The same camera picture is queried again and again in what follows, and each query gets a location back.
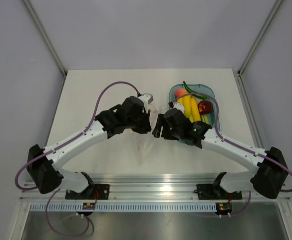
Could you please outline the clear zip top bag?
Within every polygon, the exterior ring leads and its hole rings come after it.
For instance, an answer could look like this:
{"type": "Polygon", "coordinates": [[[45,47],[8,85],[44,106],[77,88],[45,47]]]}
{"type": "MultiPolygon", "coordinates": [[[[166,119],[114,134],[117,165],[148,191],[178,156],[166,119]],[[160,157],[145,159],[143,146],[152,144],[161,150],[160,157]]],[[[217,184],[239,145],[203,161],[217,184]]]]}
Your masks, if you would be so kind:
{"type": "Polygon", "coordinates": [[[163,110],[164,110],[164,107],[162,105],[159,105],[159,106],[151,105],[150,106],[150,127],[151,127],[150,132],[148,132],[147,134],[138,134],[132,131],[130,133],[130,139],[132,142],[132,150],[133,150],[136,162],[139,166],[144,164],[146,157],[153,146],[154,137],[152,135],[152,131],[155,128],[158,115],[161,114],[163,110]]]}

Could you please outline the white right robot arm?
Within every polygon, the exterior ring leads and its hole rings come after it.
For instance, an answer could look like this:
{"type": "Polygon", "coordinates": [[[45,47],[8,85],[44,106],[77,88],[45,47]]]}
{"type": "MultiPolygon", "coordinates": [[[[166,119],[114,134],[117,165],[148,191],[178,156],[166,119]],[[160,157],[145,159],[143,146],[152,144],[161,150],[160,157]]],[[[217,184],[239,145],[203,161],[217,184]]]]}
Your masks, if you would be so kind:
{"type": "Polygon", "coordinates": [[[209,199],[228,199],[230,194],[242,191],[256,191],[268,199],[276,199],[288,176],[288,167],[279,149],[265,150],[228,139],[205,122],[191,122],[176,108],[158,115],[152,134],[216,152],[247,169],[218,174],[213,183],[202,190],[209,199]]]}

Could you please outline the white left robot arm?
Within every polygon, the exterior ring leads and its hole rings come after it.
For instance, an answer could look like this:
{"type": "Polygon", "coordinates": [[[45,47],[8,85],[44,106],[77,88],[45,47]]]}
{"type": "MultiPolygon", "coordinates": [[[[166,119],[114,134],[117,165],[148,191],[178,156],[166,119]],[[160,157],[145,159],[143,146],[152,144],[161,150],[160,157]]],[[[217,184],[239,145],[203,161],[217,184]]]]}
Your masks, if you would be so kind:
{"type": "Polygon", "coordinates": [[[63,166],[89,147],[110,139],[125,130],[138,134],[151,131],[150,94],[130,96],[122,104],[101,111],[83,130],[53,145],[29,149],[27,171],[41,194],[57,189],[70,190],[88,199],[94,193],[94,182],[85,172],[71,172],[63,166]]]}

